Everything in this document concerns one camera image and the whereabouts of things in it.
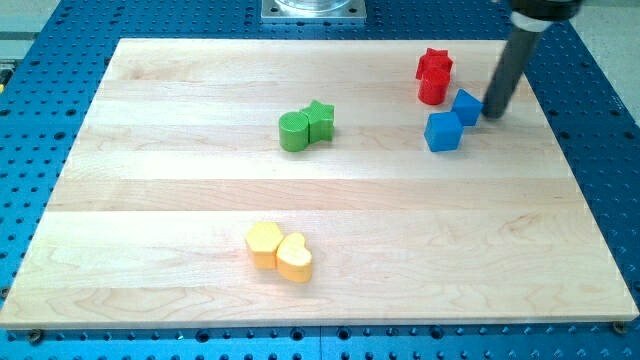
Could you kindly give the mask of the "black robot arm end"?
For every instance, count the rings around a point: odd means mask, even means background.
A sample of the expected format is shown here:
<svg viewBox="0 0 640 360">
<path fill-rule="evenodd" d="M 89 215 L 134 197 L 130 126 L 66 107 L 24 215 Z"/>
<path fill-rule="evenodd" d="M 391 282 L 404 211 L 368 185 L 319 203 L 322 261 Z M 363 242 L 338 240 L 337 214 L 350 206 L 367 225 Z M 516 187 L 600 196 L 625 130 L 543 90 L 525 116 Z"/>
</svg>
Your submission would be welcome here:
<svg viewBox="0 0 640 360">
<path fill-rule="evenodd" d="M 511 21 L 519 29 L 540 33 L 555 22 L 574 17 L 583 0 L 509 0 Z"/>
</svg>

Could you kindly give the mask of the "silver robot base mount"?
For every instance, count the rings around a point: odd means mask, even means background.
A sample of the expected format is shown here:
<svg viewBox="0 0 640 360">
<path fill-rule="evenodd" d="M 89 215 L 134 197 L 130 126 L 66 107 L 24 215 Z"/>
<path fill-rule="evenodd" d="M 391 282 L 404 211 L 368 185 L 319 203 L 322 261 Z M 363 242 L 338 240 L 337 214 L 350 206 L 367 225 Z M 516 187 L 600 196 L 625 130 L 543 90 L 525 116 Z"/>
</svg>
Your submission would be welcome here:
<svg viewBox="0 0 640 360">
<path fill-rule="evenodd" d="M 263 22 L 364 22 L 365 0 L 262 0 Z"/>
</svg>

